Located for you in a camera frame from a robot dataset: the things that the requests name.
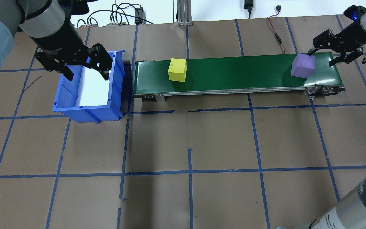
power adapter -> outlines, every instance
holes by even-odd
[[[250,15],[253,6],[254,6],[254,0],[244,0],[244,9],[248,9],[248,13]]]
[[[135,24],[145,24],[145,21],[142,19],[145,19],[145,12],[142,7],[138,7],[135,10]]]

conveyor belt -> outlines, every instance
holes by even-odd
[[[330,52],[315,53],[315,71],[306,80],[290,75],[296,54],[188,59],[186,82],[169,81],[170,61],[136,63],[135,98],[156,96],[248,93],[286,90],[343,91]]]

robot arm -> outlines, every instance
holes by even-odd
[[[320,49],[332,49],[340,54],[329,62],[333,66],[338,62],[347,64],[363,54],[362,46],[366,44],[366,13],[362,16],[355,14],[351,25],[344,28],[339,34],[334,35],[328,29],[313,39],[313,48],[309,50],[312,55]]]
[[[57,0],[0,0],[0,67],[18,26],[38,45],[35,57],[46,70],[72,80],[73,72],[66,65],[83,65],[108,80],[112,58],[101,44],[92,48],[83,44]]]

metal bracket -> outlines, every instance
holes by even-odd
[[[153,94],[157,102],[166,102],[165,96],[162,93]]]
[[[304,95],[308,96],[309,99],[314,99],[314,97],[322,97],[333,94],[344,94],[345,87],[343,85],[338,86],[314,86],[307,87],[303,92]]]

